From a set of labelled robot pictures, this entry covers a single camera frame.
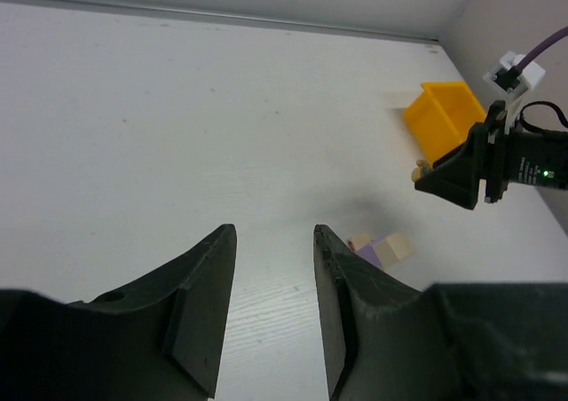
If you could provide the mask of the light wood cube block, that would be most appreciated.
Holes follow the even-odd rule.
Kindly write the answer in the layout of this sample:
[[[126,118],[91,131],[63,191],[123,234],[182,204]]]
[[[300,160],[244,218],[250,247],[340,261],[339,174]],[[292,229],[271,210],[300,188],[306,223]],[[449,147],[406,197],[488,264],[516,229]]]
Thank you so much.
[[[387,270],[415,253],[411,239],[404,232],[393,233],[373,245],[380,268]]]

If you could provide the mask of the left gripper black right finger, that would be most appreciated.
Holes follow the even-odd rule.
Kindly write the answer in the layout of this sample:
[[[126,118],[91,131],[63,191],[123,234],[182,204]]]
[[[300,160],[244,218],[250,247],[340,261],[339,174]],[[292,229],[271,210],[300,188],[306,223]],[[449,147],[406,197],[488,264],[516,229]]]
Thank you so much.
[[[564,400],[564,283],[411,288],[326,225],[313,262],[332,400]]]

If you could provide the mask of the light wood rectangular block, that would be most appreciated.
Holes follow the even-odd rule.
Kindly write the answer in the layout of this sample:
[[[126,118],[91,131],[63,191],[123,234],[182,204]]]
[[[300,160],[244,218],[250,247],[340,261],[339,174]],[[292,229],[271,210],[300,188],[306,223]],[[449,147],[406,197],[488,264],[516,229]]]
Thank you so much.
[[[367,233],[358,234],[351,236],[347,240],[347,244],[351,251],[357,252],[361,250],[364,246],[367,246],[372,242],[372,238]]]

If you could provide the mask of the yellow plastic bin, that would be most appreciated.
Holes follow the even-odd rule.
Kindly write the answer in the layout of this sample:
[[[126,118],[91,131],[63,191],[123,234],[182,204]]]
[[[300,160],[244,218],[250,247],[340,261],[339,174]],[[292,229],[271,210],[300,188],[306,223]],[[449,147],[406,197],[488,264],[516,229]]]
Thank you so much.
[[[486,111],[465,82],[422,83],[422,93],[403,113],[406,126],[429,162],[463,144]]]

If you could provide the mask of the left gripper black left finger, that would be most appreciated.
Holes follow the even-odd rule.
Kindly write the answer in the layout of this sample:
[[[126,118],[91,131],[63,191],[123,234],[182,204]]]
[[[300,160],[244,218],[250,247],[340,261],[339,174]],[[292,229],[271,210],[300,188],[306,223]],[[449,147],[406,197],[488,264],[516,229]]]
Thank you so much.
[[[236,262],[222,224],[193,248],[93,301],[1,293],[4,400],[215,396]]]

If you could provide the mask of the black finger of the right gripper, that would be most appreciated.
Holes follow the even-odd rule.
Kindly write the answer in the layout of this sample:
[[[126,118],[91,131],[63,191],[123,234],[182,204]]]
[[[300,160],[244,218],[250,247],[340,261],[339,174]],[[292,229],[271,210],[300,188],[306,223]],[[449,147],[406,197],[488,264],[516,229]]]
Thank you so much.
[[[487,128],[483,123],[476,123],[454,155],[444,161],[437,161],[431,169],[422,170],[420,177],[414,182],[414,188],[461,208],[474,209],[486,145]]]

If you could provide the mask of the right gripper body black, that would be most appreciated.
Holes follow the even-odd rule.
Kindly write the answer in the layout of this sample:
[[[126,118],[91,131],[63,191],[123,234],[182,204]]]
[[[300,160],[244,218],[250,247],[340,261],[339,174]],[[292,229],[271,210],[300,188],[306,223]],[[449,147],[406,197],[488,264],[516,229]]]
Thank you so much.
[[[529,123],[525,110],[532,106],[551,109],[560,124],[567,126],[562,109],[550,101],[533,101],[520,111],[509,134],[500,134],[487,148],[485,202],[502,198],[510,184],[567,189],[567,130],[546,130]]]

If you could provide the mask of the patterned small wood block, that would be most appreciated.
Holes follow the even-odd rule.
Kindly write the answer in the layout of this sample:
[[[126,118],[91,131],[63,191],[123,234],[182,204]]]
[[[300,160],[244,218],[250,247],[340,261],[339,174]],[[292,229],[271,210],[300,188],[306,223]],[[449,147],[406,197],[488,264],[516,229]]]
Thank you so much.
[[[422,177],[425,177],[432,170],[431,164],[425,160],[418,160],[415,163],[415,168],[411,173],[411,180],[415,183]]]

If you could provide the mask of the purple cube block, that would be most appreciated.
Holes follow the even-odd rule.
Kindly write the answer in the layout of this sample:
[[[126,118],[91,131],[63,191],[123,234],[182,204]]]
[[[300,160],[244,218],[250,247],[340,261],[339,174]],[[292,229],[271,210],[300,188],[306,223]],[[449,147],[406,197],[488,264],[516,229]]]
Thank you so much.
[[[363,258],[368,263],[372,264],[378,269],[383,269],[383,248],[381,247],[381,243],[378,241],[372,241],[367,243],[365,246],[361,247],[357,254]]]

